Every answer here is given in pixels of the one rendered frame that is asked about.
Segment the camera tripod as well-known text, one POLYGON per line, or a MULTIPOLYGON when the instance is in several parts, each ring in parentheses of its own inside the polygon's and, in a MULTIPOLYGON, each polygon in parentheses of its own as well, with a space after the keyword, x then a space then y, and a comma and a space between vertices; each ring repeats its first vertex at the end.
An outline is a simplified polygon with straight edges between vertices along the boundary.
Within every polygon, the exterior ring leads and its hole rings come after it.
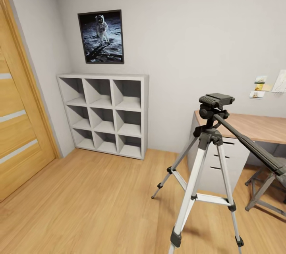
POLYGON ((199 102, 202 103, 200 105, 201 108, 199 111, 199 115, 202 119, 207 119, 207 123, 206 125, 195 128, 193 135, 189 138, 189 141, 185 145, 184 149, 181 151, 174 164, 166 170, 168 174, 166 175, 162 183, 158 184, 157 191, 151 197, 153 199, 156 196, 158 191, 163 187, 164 183, 167 181, 171 174, 175 176, 175 178, 185 191, 181 208, 178 213, 177 221, 170 236, 171 244, 168 254, 174 254, 175 247, 180 247, 182 239, 181 232, 195 201, 225 205, 228 207, 232 215, 232 221, 236 235, 235 238, 238 245, 239 254, 242 254, 241 247, 243 246, 243 240, 239 235, 238 226, 236 222, 236 204, 232 198, 232 187, 230 188, 229 175, 227 171, 227 164, 223 148, 224 141, 222 139, 222 134, 217 130, 220 125, 225 126, 229 131, 231 131, 231 133, 238 138, 241 144, 243 144, 247 148, 247 150, 249 150, 253 155, 255 155, 275 175, 280 177, 286 173, 285 165, 278 161, 273 155, 266 152, 249 137, 239 133, 234 127, 232 127, 225 121, 225 119, 228 118, 230 113, 228 113, 227 110, 223 111, 223 106, 230 105, 233 103, 233 101, 235 101, 235 98, 220 93, 206 94, 206 96, 202 96, 199 99, 199 102), (218 123, 216 125, 213 125, 215 121, 218 121, 218 123), (191 147, 198 138, 198 150, 195 156, 195 161, 193 163, 191 174, 189 175, 189 181, 188 183, 186 183, 186 181, 176 171, 176 167, 180 164, 184 156, 191 149, 191 147), (217 152, 221 164, 222 177, 226 188, 226 190, 224 191, 226 192, 227 198, 197 193, 199 181, 203 171, 203 163, 211 142, 213 142, 213 144, 217 147, 217 152))

